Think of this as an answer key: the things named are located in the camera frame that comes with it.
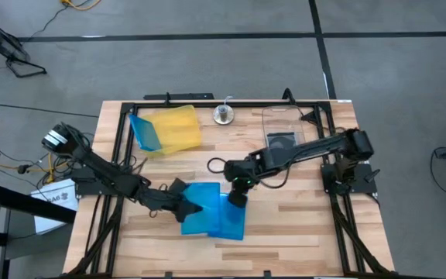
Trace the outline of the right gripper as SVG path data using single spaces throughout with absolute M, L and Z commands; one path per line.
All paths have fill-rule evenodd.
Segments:
M 225 179 L 232 183 L 228 201 L 238 208 L 247 205 L 249 189 L 259 183 L 255 174 L 256 164 L 250 160 L 228 160 L 225 162 L 223 174 Z

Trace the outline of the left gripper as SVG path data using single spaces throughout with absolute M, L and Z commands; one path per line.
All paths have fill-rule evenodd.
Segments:
M 170 186 L 160 188 L 148 188 L 142 186 L 136 194 L 138 202 L 151 211 L 168 210 L 177 211 L 177 221 L 183 223 L 189 215 L 201 212 L 203 208 L 191 201 L 184 200 L 183 192 L 187 184 L 179 178 L 175 178 Z

